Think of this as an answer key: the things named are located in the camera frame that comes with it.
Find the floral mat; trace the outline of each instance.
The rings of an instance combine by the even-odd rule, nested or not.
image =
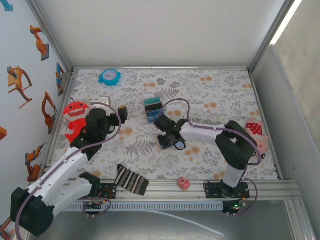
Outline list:
[[[147,122],[143,100],[159,96],[163,103],[175,98],[190,102],[190,118],[194,123],[221,125],[229,120],[245,127],[249,117],[261,119],[257,99],[245,70],[170,70],[120,69],[117,86],[98,82],[103,71],[80,70],[71,97],[89,104],[100,97],[111,97],[111,105],[126,105],[128,120],[120,134],[103,145],[102,149],[78,169],[72,178],[90,172],[101,179],[115,179],[117,165],[122,164],[148,180],[219,180],[227,162],[218,147],[196,141],[186,143],[186,149],[161,149],[157,136],[161,133]],[[178,121],[187,116],[187,104],[175,101],[168,105],[166,115]],[[65,137],[68,122],[63,119],[52,163],[63,156],[69,141]],[[250,166],[246,177],[254,180],[276,180],[273,153],[266,153],[259,166]]]

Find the red plush toy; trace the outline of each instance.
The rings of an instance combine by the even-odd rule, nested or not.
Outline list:
[[[246,122],[245,131],[256,141],[258,144],[258,149],[261,153],[261,158],[264,159],[266,157],[266,152],[269,147],[269,137],[263,135],[262,126],[263,121],[258,121],[255,117],[250,117]]]
[[[70,123],[65,137],[72,143],[76,137],[81,133],[81,130],[87,125],[86,116],[89,114],[90,108],[82,101],[74,101],[67,105],[63,110],[63,117]]]

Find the metal floor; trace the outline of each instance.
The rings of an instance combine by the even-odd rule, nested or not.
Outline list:
[[[37,240],[270,240],[293,239],[282,201],[260,201],[243,216],[221,211],[169,211],[191,223],[149,212],[108,212],[87,219],[81,212],[62,212]]]

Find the pink plush toy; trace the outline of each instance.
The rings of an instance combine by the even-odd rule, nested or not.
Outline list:
[[[178,187],[183,191],[188,190],[190,188],[190,185],[191,185],[189,180],[186,179],[183,176],[178,179],[177,183],[178,183]]]
[[[269,137],[267,135],[263,135],[262,126],[263,121],[258,121],[255,117],[250,117],[246,122],[245,131],[256,141],[258,144],[258,149],[261,153],[261,158],[264,159],[266,157],[266,152],[269,147]]]

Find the black and white striped cloth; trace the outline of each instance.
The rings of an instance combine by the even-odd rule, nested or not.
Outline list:
[[[149,184],[147,179],[133,171],[130,171],[121,164],[118,164],[117,171],[118,176],[114,181],[115,184],[134,194],[142,196],[145,195],[147,186]]]

